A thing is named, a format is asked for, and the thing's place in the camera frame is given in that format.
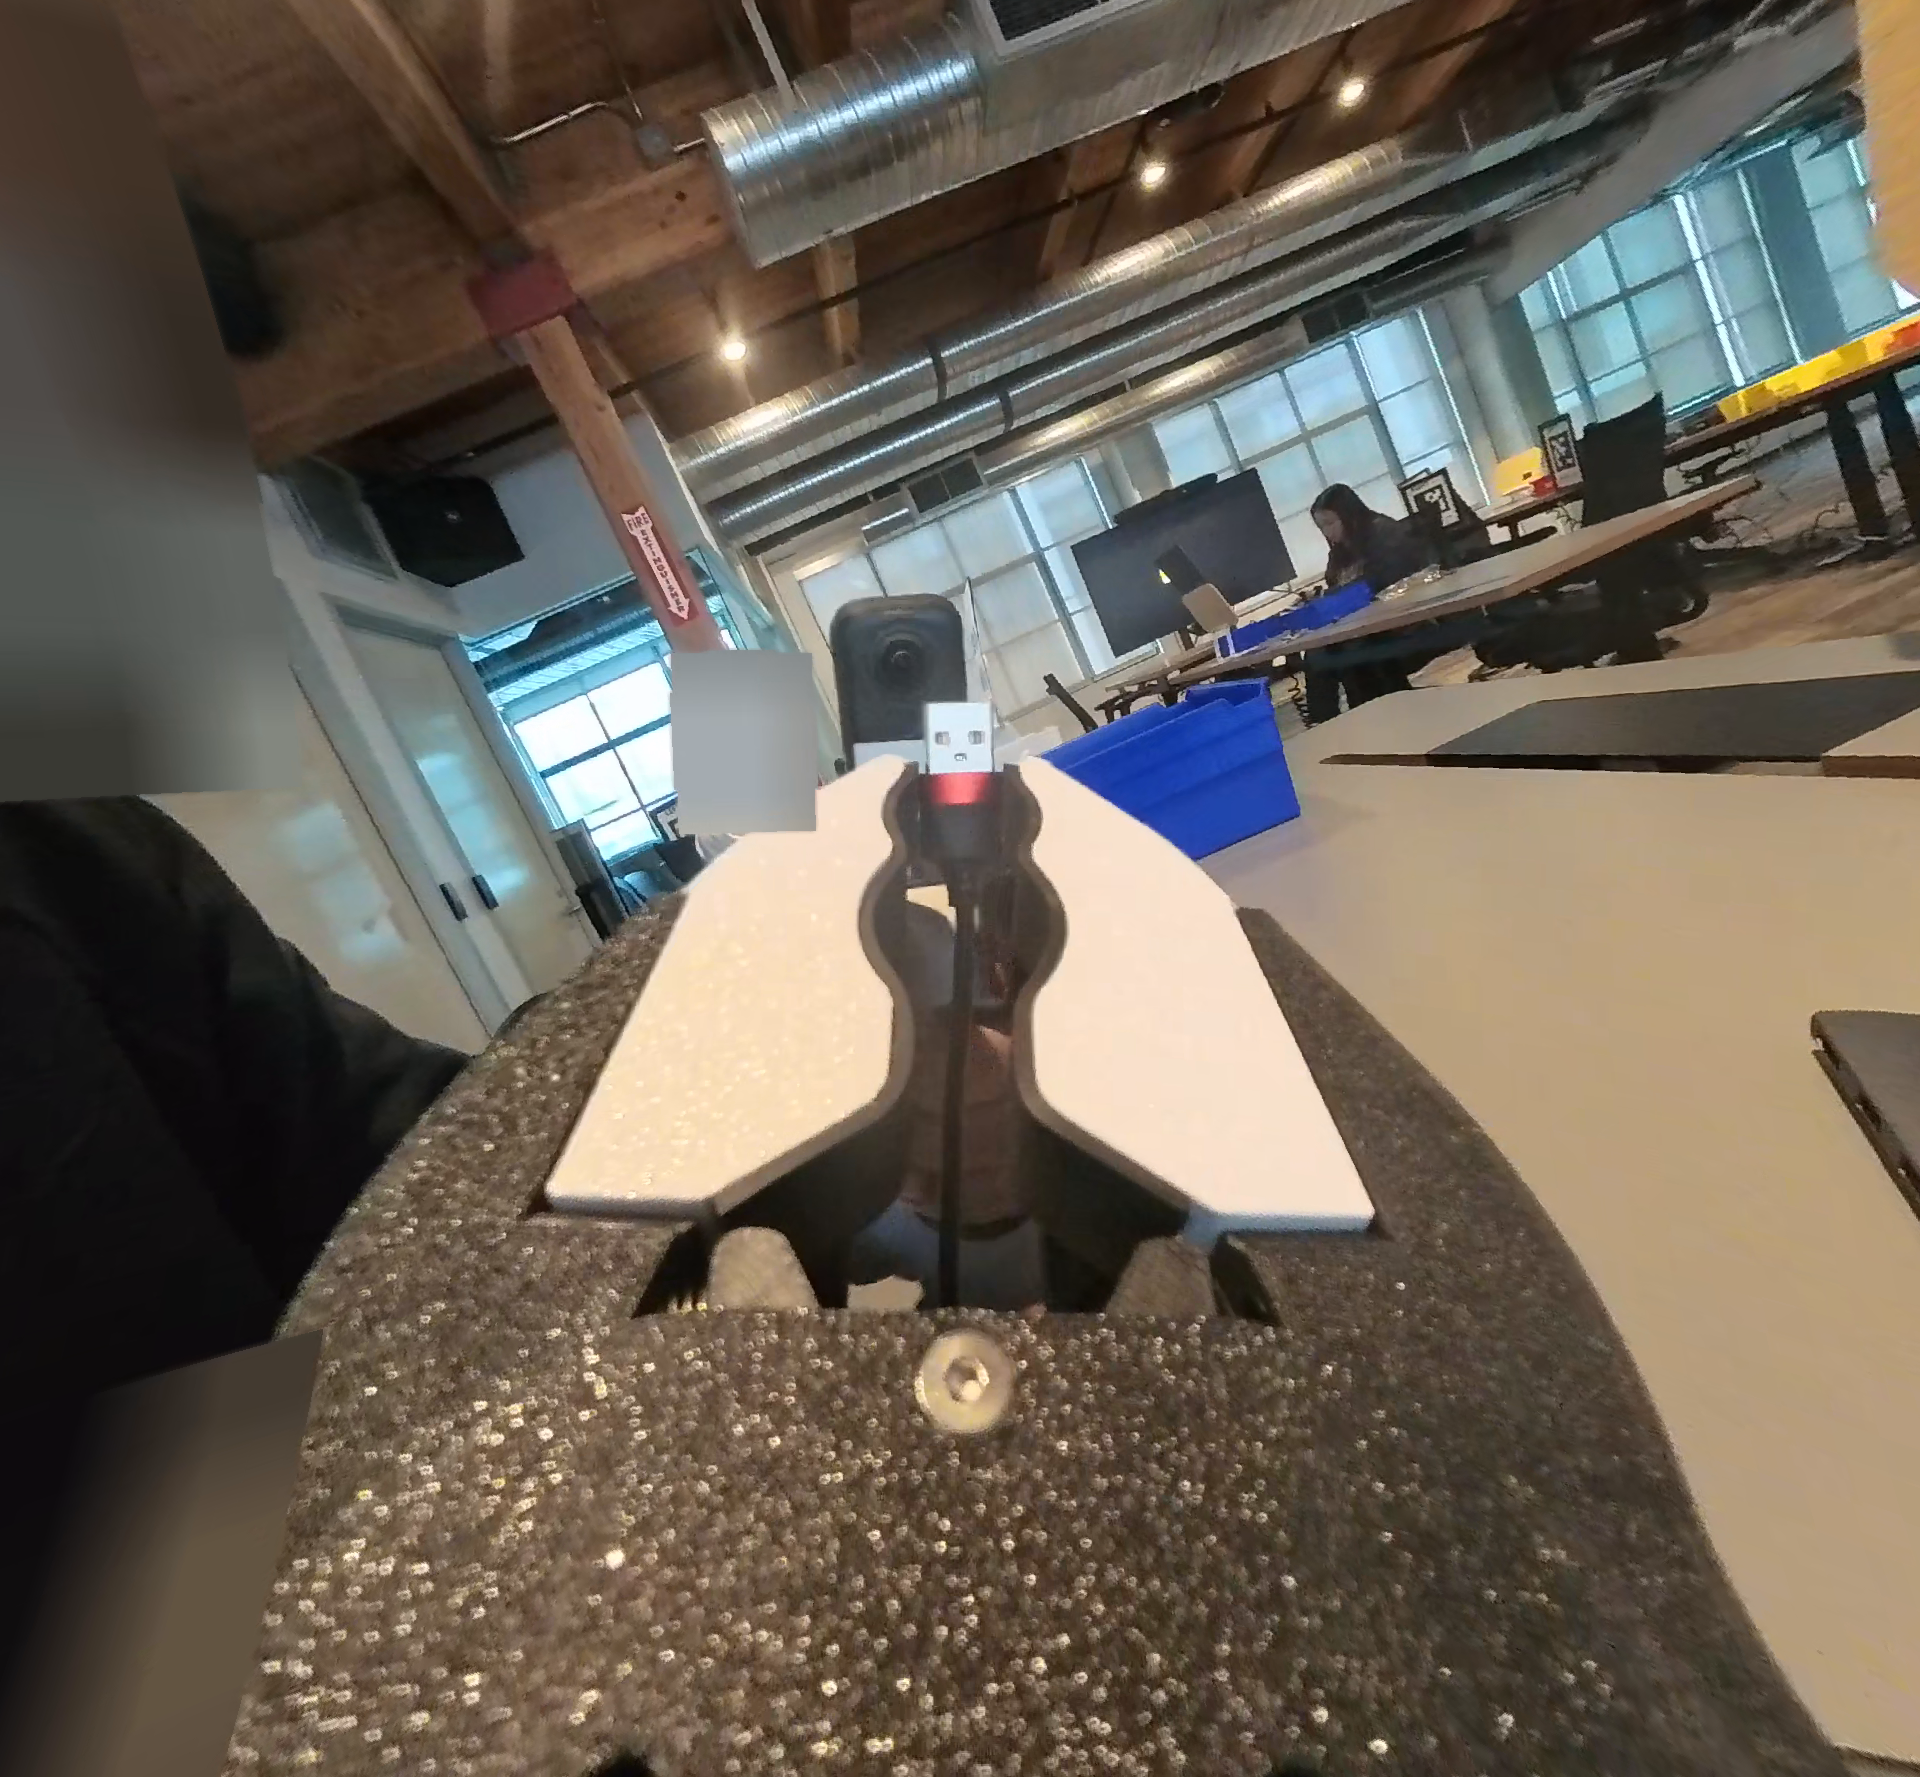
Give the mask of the row of yellow bins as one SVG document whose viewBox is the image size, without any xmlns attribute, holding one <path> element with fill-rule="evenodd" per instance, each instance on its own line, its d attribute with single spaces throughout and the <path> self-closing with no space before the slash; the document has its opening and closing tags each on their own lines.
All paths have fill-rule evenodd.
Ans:
<svg viewBox="0 0 1920 1777">
<path fill-rule="evenodd" d="M 1804 365 L 1756 378 L 1754 383 L 1719 398 L 1716 420 L 1738 423 L 1766 412 L 1781 410 L 1800 400 L 1815 398 L 1831 388 L 1863 383 L 1869 372 L 1903 365 L 1918 348 L 1918 314 L 1911 309 L 1880 329 L 1844 346 L 1835 346 Z"/>
</svg>

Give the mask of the black office chair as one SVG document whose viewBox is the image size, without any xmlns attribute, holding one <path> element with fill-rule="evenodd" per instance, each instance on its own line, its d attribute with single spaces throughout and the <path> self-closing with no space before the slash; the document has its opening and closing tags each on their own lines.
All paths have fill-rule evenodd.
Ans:
<svg viewBox="0 0 1920 1777">
<path fill-rule="evenodd" d="M 1580 529 L 1591 531 L 1665 502 L 1665 446 L 1660 394 L 1588 423 L 1578 439 Z M 1598 628 L 1613 657 L 1623 664 L 1657 662 L 1660 635 L 1708 610 L 1703 572 L 1685 526 L 1643 537 L 1587 565 L 1582 580 L 1597 587 Z"/>
</svg>

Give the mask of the large black monitor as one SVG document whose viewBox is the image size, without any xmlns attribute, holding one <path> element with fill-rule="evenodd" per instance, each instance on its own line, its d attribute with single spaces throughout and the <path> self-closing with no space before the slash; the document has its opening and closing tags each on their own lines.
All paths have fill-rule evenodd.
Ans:
<svg viewBox="0 0 1920 1777">
<path fill-rule="evenodd" d="M 1187 593 L 1212 590 L 1219 627 L 1250 597 L 1290 586 L 1298 572 L 1260 474 L 1192 479 L 1119 512 L 1071 547 L 1072 567 L 1116 657 L 1179 631 L 1212 631 Z"/>
</svg>

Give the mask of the red arrow sign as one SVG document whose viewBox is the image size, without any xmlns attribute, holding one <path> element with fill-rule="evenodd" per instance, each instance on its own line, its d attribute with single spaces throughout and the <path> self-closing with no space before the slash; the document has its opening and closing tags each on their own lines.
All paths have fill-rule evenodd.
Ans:
<svg viewBox="0 0 1920 1777">
<path fill-rule="evenodd" d="M 636 574 L 636 583 L 662 624 L 682 631 L 708 621 L 697 572 L 678 547 L 659 534 L 659 523 L 646 504 L 619 514 L 619 529 Z"/>
</svg>

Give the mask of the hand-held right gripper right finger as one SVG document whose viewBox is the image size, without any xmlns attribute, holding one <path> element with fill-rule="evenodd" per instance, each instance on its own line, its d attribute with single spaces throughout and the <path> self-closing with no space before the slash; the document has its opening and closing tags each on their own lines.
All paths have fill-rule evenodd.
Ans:
<svg viewBox="0 0 1920 1777">
<path fill-rule="evenodd" d="M 1027 980 L 1022 1193 L 1116 1285 L 1146 1242 L 1365 1236 L 1378 1206 L 1250 931 L 1172 842 L 1053 761 L 1013 770 Z"/>
</svg>

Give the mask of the wooden support post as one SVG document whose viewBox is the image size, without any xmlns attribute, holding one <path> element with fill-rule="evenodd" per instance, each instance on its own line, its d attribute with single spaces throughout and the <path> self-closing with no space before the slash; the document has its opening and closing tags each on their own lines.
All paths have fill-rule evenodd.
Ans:
<svg viewBox="0 0 1920 1777">
<path fill-rule="evenodd" d="M 529 254 L 506 267 L 479 270 L 469 279 L 467 290 L 487 335 L 512 346 L 535 375 L 635 580 L 619 514 L 639 504 L 649 506 L 659 523 L 659 534 L 668 537 L 687 562 L 669 519 L 659 510 L 655 482 L 640 467 L 611 395 L 584 346 L 582 306 L 563 267 L 550 254 Z M 697 627 L 682 631 L 659 623 L 659 631 L 675 653 L 706 653 L 725 648 L 710 608 L 708 621 Z"/>
</svg>

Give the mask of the long wooden desk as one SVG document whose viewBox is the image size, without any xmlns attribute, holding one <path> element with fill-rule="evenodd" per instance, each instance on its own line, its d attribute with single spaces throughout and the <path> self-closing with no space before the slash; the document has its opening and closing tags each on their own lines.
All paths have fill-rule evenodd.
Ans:
<svg viewBox="0 0 1920 1777">
<path fill-rule="evenodd" d="M 1616 560 L 1645 541 L 1669 538 L 1676 532 L 1689 534 L 1696 519 L 1716 515 L 1722 506 L 1741 502 L 1758 488 L 1756 476 L 1727 477 L 1615 520 L 1582 524 L 1570 532 L 1504 551 L 1465 570 L 1423 575 L 1407 582 L 1397 593 L 1378 597 L 1363 610 L 1324 627 L 1283 633 L 1212 660 L 1190 656 L 1123 683 L 1108 685 L 1095 699 L 1092 709 L 1112 720 L 1142 699 L 1172 703 L 1187 687 L 1249 676 L 1260 666 L 1276 666 L 1306 652 L 1397 635 L 1454 614 L 1485 612 L 1513 597 L 1572 582 L 1578 574 Z"/>
</svg>

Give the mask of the silver air duct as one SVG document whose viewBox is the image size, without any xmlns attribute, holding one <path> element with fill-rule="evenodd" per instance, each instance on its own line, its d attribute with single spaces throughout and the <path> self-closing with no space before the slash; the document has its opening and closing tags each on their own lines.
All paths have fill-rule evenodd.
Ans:
<svg viewBox="0 0 1920 1777">
<path fill-rule="evenodd" d="M 852 52 L 705 112 L 756 269 L 1146 116 L 1416 0 L 1169 0 L 1012 62 L 959 23 Z"/>
</svg>

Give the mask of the blue plastic bin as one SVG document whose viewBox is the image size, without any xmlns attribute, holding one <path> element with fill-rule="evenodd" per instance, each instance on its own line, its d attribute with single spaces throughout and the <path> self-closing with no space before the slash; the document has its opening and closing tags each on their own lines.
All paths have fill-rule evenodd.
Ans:
<svg viewBox="0 0 1920 1777">
<path fill-rule="evenodd" d="M 1196 861 L 1301 813 L 1264 680 L 1197 685 L 1061 744 L 1044 761 Z"/>
</svg>

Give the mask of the small blue bin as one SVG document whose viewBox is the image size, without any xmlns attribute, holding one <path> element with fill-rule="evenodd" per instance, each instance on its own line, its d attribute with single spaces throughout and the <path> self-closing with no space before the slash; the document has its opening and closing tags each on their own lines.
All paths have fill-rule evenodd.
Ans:
<svg viewBox="0 0 1920 1777">
<path fill-rule="evenodd" d="M 1296 599 L 1285 610 L 1241 621 L 1214 641 L 1216 657 L 1239 656 L 1285 637 L 1326 628 L 1365 610 L 1375 599 L 1368 583 L 1349 583 L 1323 590 L 1314 597 Z"/>
</svg>

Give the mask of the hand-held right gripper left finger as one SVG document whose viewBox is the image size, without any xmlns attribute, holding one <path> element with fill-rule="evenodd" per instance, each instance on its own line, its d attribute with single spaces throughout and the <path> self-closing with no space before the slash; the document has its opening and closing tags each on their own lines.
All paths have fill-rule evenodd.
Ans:
<svg viewBox="0 0 1920 1777">
<path fill-rule="evenodd" d="M 820 1309 L 914 1148 L 916 1004 L 894 957 L 916 772 L 824 787 L 696 878 L 543 1184 L 549 1214 L 780 1238 Z"/>
</svg>

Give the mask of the black wall speaker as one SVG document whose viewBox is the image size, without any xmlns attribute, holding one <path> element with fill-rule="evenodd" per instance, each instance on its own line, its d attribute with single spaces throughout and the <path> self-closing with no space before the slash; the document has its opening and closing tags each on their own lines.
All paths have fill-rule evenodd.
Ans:
<svg viewBox="0 0 1920 1777">
<path fill-rule="evenodd" d="M 474 474 L 375 479 L 363 496 L 395 563 L 419 582 L 456 590 L 524 563 L 507 512 Z"/>
</svg>

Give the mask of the black usb cable red plug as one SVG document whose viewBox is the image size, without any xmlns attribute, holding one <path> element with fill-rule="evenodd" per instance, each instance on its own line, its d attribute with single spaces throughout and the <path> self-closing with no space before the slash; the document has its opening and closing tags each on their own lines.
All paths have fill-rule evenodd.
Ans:
<svg viewBox="0 0 1920 1777">
<path fill-rule="evenodd" d="M 977 1002 L 977 933 L 983 887 L 998 851 L 998 792 L 991 713 L 983 704 L 926 709 L 926 770 L 920 783 L 922 845 L 940 868 L 953 911 L 947 995 L 947 1059 L 941 1100 L 938 1300 L 959 1298 L 962 1164 Z"/>
</svg>

